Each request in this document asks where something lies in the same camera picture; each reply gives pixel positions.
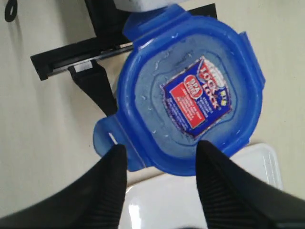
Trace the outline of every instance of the blue plastic lid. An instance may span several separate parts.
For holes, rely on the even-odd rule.
[[[134,50],[119,78],[117,114],[94,129],[99,155],[124,144],[130,171],[192,176],[201,139],[227,156],[249,142],[265,79],[245,33],[172,5],[132,14],[124,34]]]

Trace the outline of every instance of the white surface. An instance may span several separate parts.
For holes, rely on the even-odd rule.
[[[63,73],[40,82],[30,56],[94,36],[83,0],[19,0],[18,19],[4,20],[0,0],[0,216],[66,187],[99,159],[92,130],[99,108]],[[278,153],[286,191],[305,198],[305,1],[216,2],[220,20],[247,31],[266,78],[263,111],[251,142]],[[123,57],[105,60],[111,83]],[[129,173],[129,182],[158,174]]]
[[[114,0],[116,8],[129,12],[145,12],[155,10],[186,0]]]
[[[246,147],[232,160],[267,184],[282,189],[276,153],[268,145]],[[207,228],[196,186],[196,177],[168,174],[131,186],[126,193],[119,228]]]

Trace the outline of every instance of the black cable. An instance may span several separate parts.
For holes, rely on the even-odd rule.
[[[17,0],[8,0],[5,7],[5,20],[12,22],[17,16],[18,3]]]

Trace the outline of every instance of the product label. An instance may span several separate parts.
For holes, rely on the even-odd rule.
[[[162,89],[168,115],[181,131],[194,138],[231,111],[224,77],[204,56]]]

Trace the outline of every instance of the beige floor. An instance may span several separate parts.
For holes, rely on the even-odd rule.
[[[263,111],[251,143],[278,153],[284,188],[305,198],[305,0],[216,2],[219,20],[247,31],[266,78]],[[5,0],[0,0],[4,12]],[[19,0],[18,18],[0,14],[0,217],[59,191],[99,158],[92,129],[104,114],[63,73],[40,82],[30,56],[93,37],[82,0]],[[111,82],[124,57],[103,61]],[[129,183],[158,174],[129,173]]]

